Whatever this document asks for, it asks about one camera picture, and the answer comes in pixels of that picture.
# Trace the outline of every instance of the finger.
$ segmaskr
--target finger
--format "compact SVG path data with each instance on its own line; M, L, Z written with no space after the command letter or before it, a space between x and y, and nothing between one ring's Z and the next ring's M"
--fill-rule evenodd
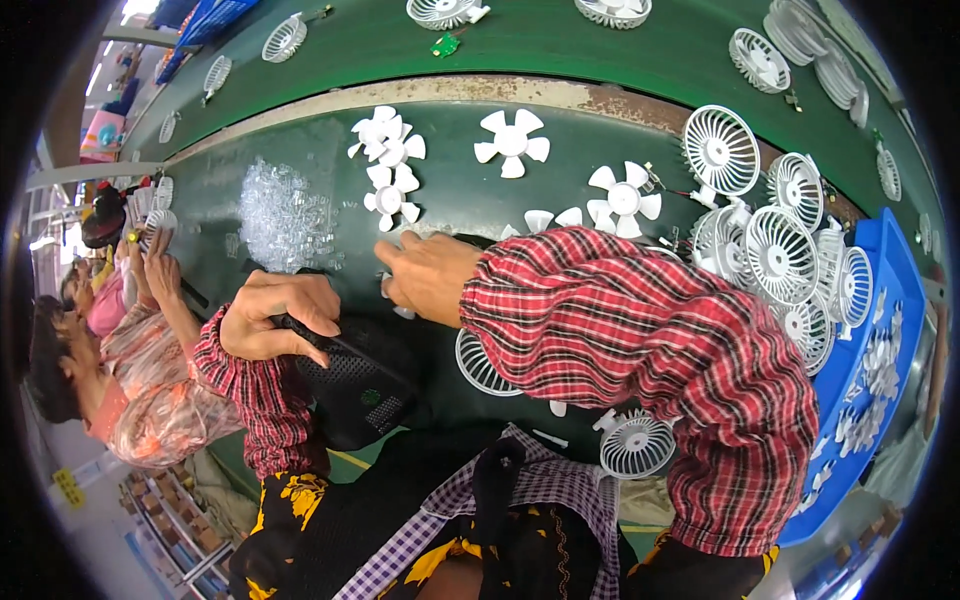
M396 284L396 277L389 277L384 279L380 283L380 290L387 295L394 304L401 308L410 308L411 310L417 310L417 307L410 302L410 299L407 298L407 295L400 290L400 286Z
M374 244L373 253L380 259L380 262L391 268L393 268L394 262L403 254L400 248L386 240L380 240Z
M422 238L420 238L415 231L411 231L410 229L407 229L400 234L400 246L404 250L410 250L422 241Z
M279 356L281 354L296 354L297 356L306 356L314 362L323 365L324 368L330 366L330 357L326 352L321 352L312 344L294 333L292 329L271 329L257 333L251 339L265 355Z

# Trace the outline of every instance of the blue plastic bin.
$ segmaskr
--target blue plastic bin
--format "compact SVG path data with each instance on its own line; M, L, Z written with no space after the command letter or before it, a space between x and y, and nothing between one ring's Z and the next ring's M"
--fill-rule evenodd
M900 397L903 394L910 365L917 353L917 344L920 342L920 333L924 326L926 311L926 295L924 285L920 279L920 272L913 260L910 246L903 237L903 232L889 208L880 211L879 219L859 221L856 224L855 244L863 249L870 259L874 274L874 299L867 313L866 322L855 329L853 339L849 342L837 340L833 352L817 373L813 388L820 401L820 435L817 442L824 436L828 437L827 445L819 457L810 461L810 467L804 482L803 494L812 491L813 477L823 468L824 463L836 460L833 474L821 489L820 497L804 513L794 516L786 522L783 532L777 543L789 546L809 539L827 518L833 514L840 502L859 479L860 473L866 468L876 452L876 447L883 439L883 434L890 424L890 419L897 412ZM880 290L886 288L886 300L883 303L883 315L879 322L873 323L876 313L876 298ZM879 434L874 436L874 446L861 452L851 452L846 458L840 458L841 444L834 441L839 413L844 408L853 406L856 414L860 415L870 406L872 398L867 390L853 399L852 403L843 401L855 375L860 372L863 355L867 348L867 341L874 329L890 327L890 320L894 314L894 303L903 300L903 325L900 354L897 357L897 374L900 376L897 397L887 403L883 423Z

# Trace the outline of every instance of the worker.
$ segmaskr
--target worker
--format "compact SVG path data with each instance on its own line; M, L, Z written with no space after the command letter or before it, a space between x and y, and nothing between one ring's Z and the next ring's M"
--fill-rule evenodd
M617 484L516 426L411 430L351 484L285 374L328 357L268 317L339 333L323 276L254 272L201 332L195 361L237 405L260 514L230 559L234 597L736 599L777 557L818 430L804 360L758 298L585 228L480 252L445 235L378 242L399 306L465 327L527 395L607 407L637 396L674 426L676 519L642 561Z
M146 257L127 246L137 303L101 339L83 313L56 299L35 304L28 375L38 412L84 431L118 459L165 468L242 425L234 404L192 367L200 324L180 294L180 266L166 254L173 232L159 229Z

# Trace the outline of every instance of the plaid sleeve cover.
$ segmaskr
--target plaid sleeve cover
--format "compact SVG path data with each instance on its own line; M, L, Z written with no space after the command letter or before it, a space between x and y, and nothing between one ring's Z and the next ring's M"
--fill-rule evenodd
M792 513L818 431L796 346L763 301L639 244L585 228L488 249L460 314L530 396L587 407L639 397L674 426L672 535L757 556Z

